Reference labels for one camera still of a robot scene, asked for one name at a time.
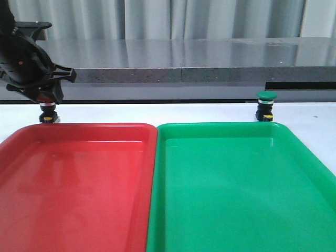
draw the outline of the gray ledge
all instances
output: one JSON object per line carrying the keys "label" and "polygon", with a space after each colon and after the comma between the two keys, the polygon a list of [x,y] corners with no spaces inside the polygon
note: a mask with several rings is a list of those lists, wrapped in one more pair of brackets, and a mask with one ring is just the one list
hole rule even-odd
{"label": "gray ledge", "polygon": [[78,83],[336,81],[336,38],[38,43]]}

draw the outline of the white curtain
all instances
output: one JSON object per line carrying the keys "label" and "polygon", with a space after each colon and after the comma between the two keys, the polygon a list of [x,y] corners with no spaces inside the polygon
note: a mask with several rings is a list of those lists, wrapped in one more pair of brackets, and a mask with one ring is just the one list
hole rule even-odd
{"label": "white curtain", "polygon": [[336,0],[9,0],[54,39],[336,37]]}

